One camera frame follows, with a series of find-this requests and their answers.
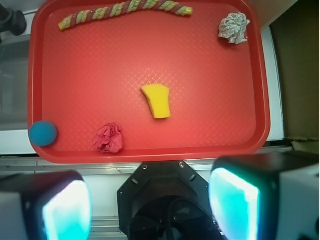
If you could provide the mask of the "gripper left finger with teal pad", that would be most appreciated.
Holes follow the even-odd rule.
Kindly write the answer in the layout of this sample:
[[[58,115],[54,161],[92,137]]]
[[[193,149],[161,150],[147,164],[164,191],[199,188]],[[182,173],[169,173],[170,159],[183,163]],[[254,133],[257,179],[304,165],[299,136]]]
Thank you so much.
[[[0,179],[2,240],[87,240],[92,217],[90,188],[77,171]]]

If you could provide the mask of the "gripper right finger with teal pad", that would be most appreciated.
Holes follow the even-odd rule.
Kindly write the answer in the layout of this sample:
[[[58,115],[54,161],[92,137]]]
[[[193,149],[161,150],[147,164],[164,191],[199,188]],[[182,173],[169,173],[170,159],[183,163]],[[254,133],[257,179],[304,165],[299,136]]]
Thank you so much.
[[[228,240],[317,240],[319,177],[314,153],[220,157],[209,177],[214,219]]]

